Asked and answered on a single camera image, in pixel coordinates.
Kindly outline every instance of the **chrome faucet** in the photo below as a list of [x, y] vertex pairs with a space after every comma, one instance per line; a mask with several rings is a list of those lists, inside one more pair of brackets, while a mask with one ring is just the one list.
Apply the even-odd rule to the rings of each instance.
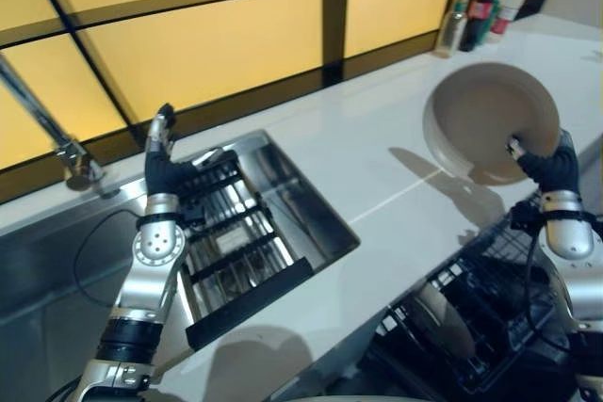
[[65, 166], [65, 183], [72, 190], [86, 190], [104, 176], [102, 167], [73, 137], [70, 137], [42, 105], [24, 80], [0, 53], [0, 76], [8, 90], [53, 139], [55, 153]]

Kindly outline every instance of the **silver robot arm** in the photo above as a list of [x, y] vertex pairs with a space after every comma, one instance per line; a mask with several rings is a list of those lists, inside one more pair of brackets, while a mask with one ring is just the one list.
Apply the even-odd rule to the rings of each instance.
[[204, 162], [172, 163], [170, 105], [154, 117], [146, 143], [147, 204], [132, 244], [133, 260], [98, 345], [72, 402], [141, 401], [154, 372], [153, 356], [175, 293], [187, 239], [179, 226], [176, 187]]
[[515, 137], [509, 153], [542, 192], [540, 256], [570, 342], [582, 397], [603, 401], [603, 243], [595, 218], [584, 212], [579, 166], [569, 133], [550, 157], [524, 150]]

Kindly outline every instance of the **countertop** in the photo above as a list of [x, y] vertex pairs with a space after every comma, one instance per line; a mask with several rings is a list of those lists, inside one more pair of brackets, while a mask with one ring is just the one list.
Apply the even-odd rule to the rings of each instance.
[[[578, 152], [601, 135], [600, 31], [541, 14], [512, 24], [501, 44], [450, 59], [415, 56], [176, 143], [174, 158], [185, 158], [265, 129], [362, 243], [177, 364], [163, 376], [161, 393], [190, 402], [266, 397], [535, 188], [527, 180], [489, 188], [463, 183], [430, 155], [422, 132], [430, 92], [450, 72], [479, 61], [510, 63], [538, 78]], [[113, 182], [139, 177], [142, 156], [107, 170]], [[55, 185], [6, 203], [0, 233], [87, 196]], [[40, 207], [33, 215], [32, 206]]]

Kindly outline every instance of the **black cable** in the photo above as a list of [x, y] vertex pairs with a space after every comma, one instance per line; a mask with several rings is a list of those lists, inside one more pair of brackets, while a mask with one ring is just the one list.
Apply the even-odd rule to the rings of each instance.
[[54, 393], [52, 393], [50, 395], [50, 397], [48, 397], [45, 402], [54, 402], [54, 400], [57, 399], [57, 397], [59, 397], [61, 394], [63, 394], [63, 396], [60, 398], [60, 402], [64, 402], [65, 400], [67, 400], [67, 396], [69, 394], [71, 394], [73, 392], [73, 390], [75, 390], [75, 388], [77, 387], [77, 385], [79, 384], [79, 380], [82, 378], [82, 376], [78, 376], [76, 378], [74, 378], [72, 381], [65, 383], [63, 386], [61, 386], [59, 389], [57, 389]]
[[90, 240], [90, 238], [92, 237], [92, 235], [94, 233], [96, 233], [98, 231], [98, 229], [103, 226], [103, 224], [105, 224], [105, 222], [107, 220], [109, 220], [112, 217], [115, 217], [118, 214], [121, 213], [125, 213], [127, 212], [128, 214], [130, 214], [131, 216], [134, 216], [136, 218], [140, 218], [140, 216], [138, 214], [136, 214], [134, 211], [131, 211], [130, 209], [119, 209], [115, 212], [112, 212], [111, 214], [101, 218], [101, 220], [94, 226], [94, 228], [92, 228], [90, 230], [90, 232], [88, 234], [86, 234], [86, 237], [84, 237], [84, 240], [82, 241], [82, 243], [80, 244], [80, 246], [77, 248], [77, 252], [75, 253], [75, 257], [73, 258], [73, 266], [72, 266], [72, 273], [73, 273], [73, 281], [75, 281], [75, 285], [77, 286], [77, 290], [79, 291], [79, 293], [84, 296], [89, 302], [94, 303], [95, 305], [100, 305], [100, 306], [104, 306], [106, 308], [110, 308], [113, 306], [113, 303], [107, 303], [104, 300], [101, 300], [91, 294], [88, 293], [88, 291], [86, 290], [86, 288], [82, 285], [82, 283], [79, 280], [79, 276], [77, 275], [77, 263], [79, 262], [79, 258], [82, 254], [82, 251], [84, 250], [84, 247], [88, 244], [88, 241]]
[[530, 242], [530, 249], [528, 250], [528, 258], [526, 260], [526, 275], [524, 279], [524, 312], [526, 316], [526, 320], [528, 321], [528, 325], [536, 337], [540, 338], [540, 340], [553, 347], [561, 352], [571, 353], [571, 350], [568, 347], [562, 346], [561, 344], [557, 344], [555, 341], [548, 339], [534, 324], [534, 319], [531, 317], [531, 296], [530, 296], [530, 283], [531, 283], [531, 266], [534, 261], [534, 251], [536, 249], [536, 244], [538, 242], [538, 234], [532, 237]]

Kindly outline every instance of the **beige plate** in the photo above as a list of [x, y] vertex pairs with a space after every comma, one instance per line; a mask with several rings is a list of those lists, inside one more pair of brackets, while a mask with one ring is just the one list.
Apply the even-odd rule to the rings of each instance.
[[559, 113], [550, 93], [527, 72], [479, 63], [435, 88], [423, 132], [446, 171], [480, 185], [505, 185], [526, 177], [505, 149], [507, 138], [516, 135], [528, 151], [551, 155], [559, 142]]

